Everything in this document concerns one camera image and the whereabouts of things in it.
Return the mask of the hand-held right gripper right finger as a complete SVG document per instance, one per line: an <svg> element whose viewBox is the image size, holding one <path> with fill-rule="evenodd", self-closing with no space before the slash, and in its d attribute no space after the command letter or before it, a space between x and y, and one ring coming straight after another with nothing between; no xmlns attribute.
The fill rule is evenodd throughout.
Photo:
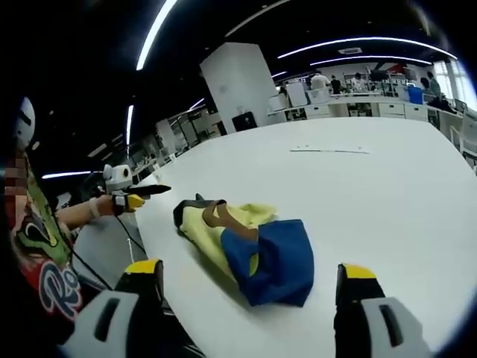
<svg viewBox="0 0 477 358"><path fill-rule="evenodd" d="M376 275L338 265L335 293L337 357L430 357L423 327L399 300L385 295Z"/></svg>

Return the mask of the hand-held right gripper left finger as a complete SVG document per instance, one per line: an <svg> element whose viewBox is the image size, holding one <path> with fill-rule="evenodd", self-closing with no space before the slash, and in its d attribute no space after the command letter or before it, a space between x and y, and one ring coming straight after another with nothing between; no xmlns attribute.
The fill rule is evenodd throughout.
<svg viewBox="0 0 477 358"><path fill-rule="evenodd" d="M154 329L162 321L163 262L130 264L113 290L103 291L76 318L60 357L132 357L154 351Z"/></svg>

